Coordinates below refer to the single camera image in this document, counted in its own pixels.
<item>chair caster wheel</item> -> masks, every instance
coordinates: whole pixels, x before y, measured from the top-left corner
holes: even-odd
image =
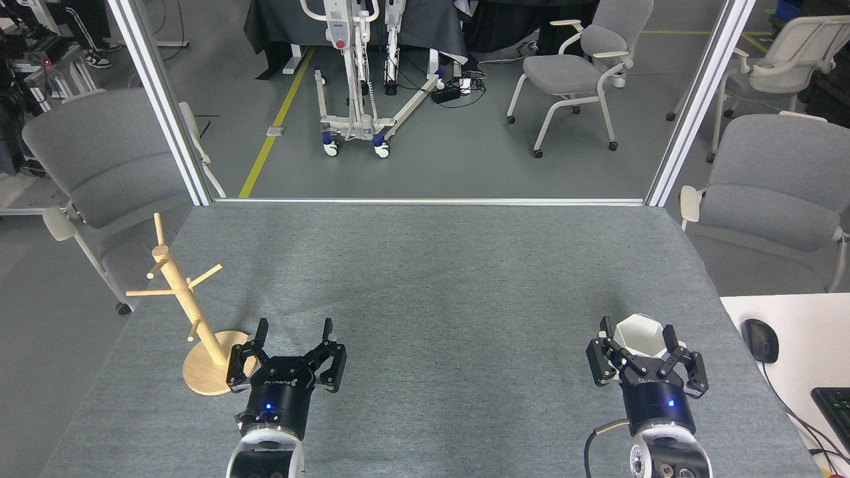
[[[380,146],[375,146],[375,152],[382,159],[389,157],[389,145],[387,143],[381,143]]]
[[[115,304],[115,312],[118,312],[119,316],[125,316],[132,311],[133,310],[130,309],[130,306],[127,305],[127,304],[124,304],[123,302],[119,302],[119,303]]]
[[[339,152],[339,146],[337,146],[336,142],[330,143],[329,145],[323,145],[325,147],[325,154],[330,157],[334,157]]]

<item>black pants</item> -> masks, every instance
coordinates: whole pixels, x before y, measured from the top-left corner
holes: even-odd
[[[110,36],[110,31],[104,0],[62,0],[47,6],[54,21],[68,25],[80,46],[87,49],[106,46],[104,38]]]

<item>gray chair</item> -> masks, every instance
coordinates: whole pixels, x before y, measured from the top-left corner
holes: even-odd
[[[139,298],[125,292],[147,288],[154,265],[153,213],[162,213],[171,241],[191,210],[147,94],[119,89],[74,100],[27,123],[23,138],[71,199],[65,211],[45,211],[45,223],[57,240],[77,239],[121,301],[116,309],[128,313]]]
[[[632,67],[635,44],[649,19],[649,14],[652,13],[652,8],[653,0],[602,0],[593,16],[593,22],[587,28],[582,28],[578,20],[551,22],[554,26],[573,26],[576,34],[561,45],[558,54],[525,59],[524,73],[517,81],[511,105],[507,108],[507,122],[513,124],[516,121],[513,108],[526,79],[531,80],[541,91],[562,98],[552,105],[546,114],[534,143],[534,157],[543,157],[543,137],[558,108],[572,106],[573,113],[577,114],[581,111],[579,105],[596,102],[602,108],[605,127],[608,129],[608,149],[617,150],[608,104],[605,101],[605,90],[625,81],[624,78],[616,76]],[[576,41],[581,41],[581,48],[589,55],[589,60],[564,54],[565,49]]]
[[[848,151],[850,130],[819,118],[750,115],[728,125],[708,186],[680,195],[682,228],[720,295],[836,290],[847,257],[839,224],[850,206]],[[697,233],[690,222],[712,229]],[[825,287],[810,259],[826,248],[838,260]]]
[[[808,86],[814,71],[832,71],[836,67],[832,58],[847,40],[850,15],[798,17],[782,28],[763,58],[750,58],[736,48],[738,61],[730,61],[717,87],[717,114],[706,161],[714,162],[721,117],[732,117],[738,100],[790,100],[788,111],[794,111],[796,96]],[[724,110],[728,97],[734,102]]]

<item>wooden stand base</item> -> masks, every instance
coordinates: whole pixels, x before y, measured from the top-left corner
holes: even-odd
[[[230,349],[235,344],[244,344],[248,334],[236,330],[217,332],[215,338],[230,358]],[[251,375],[257,359],[250,357],[245,361],[245,375]],[[221,395],[230,391],[227,386],[227,363],[219,366],[213,362],[207,348],[199,342],[186,356],[183,362],[183,380],[193,391],[201,395]]]

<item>wooden mug tree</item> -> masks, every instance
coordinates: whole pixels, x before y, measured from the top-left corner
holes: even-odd
[[[222,270],[222,265],[216,264],[196,279],[184,276],[165,244],[162,217],[159,213],[154,214],[154,223],[158,245],[150,251],[150,254],[153,255],[156,265],[148,272],[147,277],[153,279],[156,273],[161,271],[170,289],[127,291],[127,296],[174,295],[177,297],[191,324],[187,340],[194,341],[196,334],[201,339],[183,362],[183,379],[190,389],[201,395],[220,395],[229,392],[230,387],[227,385],[226,377],[230,350],[235,344],[244,344],[248,334],[236,330],[213,333],[195,297],[195,287]],[[250,374],[255,364],[256,359],[252,357],[245,364],[245,373]]]

